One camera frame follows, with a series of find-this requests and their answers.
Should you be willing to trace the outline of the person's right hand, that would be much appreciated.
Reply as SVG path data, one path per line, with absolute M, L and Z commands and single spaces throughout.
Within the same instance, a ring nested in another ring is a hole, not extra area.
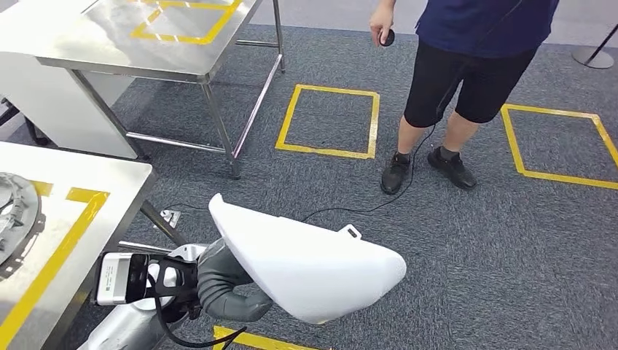
M 379 1 L 369 19 L 369 28 L 376 47 L 387 42 L 388 34 L 394 23 L 395 3 L 395 0 Z

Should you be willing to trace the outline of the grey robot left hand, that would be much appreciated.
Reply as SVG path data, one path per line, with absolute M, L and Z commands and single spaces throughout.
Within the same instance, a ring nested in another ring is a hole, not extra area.
M 197 260 L 197 296 L 206 313 L 234 322 L 260 320 L 273 306 L 262 290 L 244 296 L 237 286 L 253 283 L 222 238 L 210 244 Z

